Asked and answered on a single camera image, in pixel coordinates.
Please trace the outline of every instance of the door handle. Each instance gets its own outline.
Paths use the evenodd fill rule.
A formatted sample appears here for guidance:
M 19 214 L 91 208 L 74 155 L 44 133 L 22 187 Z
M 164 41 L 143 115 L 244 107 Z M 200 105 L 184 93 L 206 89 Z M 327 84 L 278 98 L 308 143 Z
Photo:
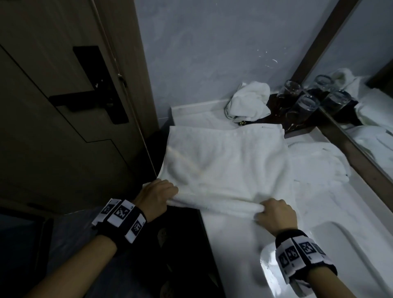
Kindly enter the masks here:
M 72 112 L 104 108 L 113 124 L 128 123 L 127 114 L 98 46 L 74 46 L 72 50 L 94 90 L 50 96 L 49 102 L 55 107 L 65 105 Z

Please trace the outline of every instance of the sink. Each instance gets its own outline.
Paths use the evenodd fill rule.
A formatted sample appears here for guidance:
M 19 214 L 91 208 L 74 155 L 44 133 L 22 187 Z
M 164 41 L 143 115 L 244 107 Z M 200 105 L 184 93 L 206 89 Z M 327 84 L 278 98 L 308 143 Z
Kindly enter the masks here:
M 339 278 L 357 298 L 393 297 L 391 289 L 344 227 L 334 222 L 325 222 L 305 233 L 331 258 Z M 261 266 L 274 297 L 298 297 L 292 287 L 285 284 L 275 259 L 274 243 L 263 248 Z

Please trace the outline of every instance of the wooden door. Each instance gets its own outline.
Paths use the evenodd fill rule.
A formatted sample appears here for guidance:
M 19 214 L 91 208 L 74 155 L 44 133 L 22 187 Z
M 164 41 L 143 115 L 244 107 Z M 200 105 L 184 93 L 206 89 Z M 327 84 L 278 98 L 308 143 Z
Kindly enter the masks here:
M 0 45 L 0 197 L 68 213 L 154 178 L 89 1 L 0 1 Z M 79 109 L 84 94 L 100 93 L 81 46 L 101 55 L 128 121 L 114 124 L 102 103 Z M 70 94 L 76 109 L 50 100 Z

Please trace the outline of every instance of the right hand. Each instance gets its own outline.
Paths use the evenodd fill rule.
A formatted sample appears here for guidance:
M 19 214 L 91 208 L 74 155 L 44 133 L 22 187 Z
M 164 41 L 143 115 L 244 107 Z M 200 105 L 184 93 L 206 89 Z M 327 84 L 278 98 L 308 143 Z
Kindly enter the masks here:
M 271 198 L 261 204 L 265 210 L 257 214 L 257 222 L 274 237 L 285 230 L 298 228 L 296 212 L 284 200 Z
M 168 180 L 156 179 L 141 190 L 133 203 L 149 223 L 167 211 L 167 200 L 178 192 L 179 189 Z

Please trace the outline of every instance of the glass cup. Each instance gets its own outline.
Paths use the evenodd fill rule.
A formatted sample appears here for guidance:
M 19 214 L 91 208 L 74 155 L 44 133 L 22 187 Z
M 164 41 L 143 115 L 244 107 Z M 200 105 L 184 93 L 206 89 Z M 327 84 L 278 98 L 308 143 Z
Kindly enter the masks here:
M 323 101 L 330 92 L 334 90 L 334 81 L 328 75 L 318 75 L 310 85 L 307 92 Z
M 303 124 L 319 106 L 320 102 L 315 96 L 309 94 L 300 96 L 295 105 L 285 114 L 283 124 L 285 132 L 294 130 L 298 125 Z
M 303 88 L 299 83 L 287 80 L 277 94 L 275 106 L 271 111 L 272 115 L 284 115 L 295 104 L 302 91 Z
M 347 103 L 352 100 L 352 96 L 343 90 L 337 90 L 330 93 L 326 99 L 322 102 L 322 107 L 330 115 L 335 115 L 340 111 Z

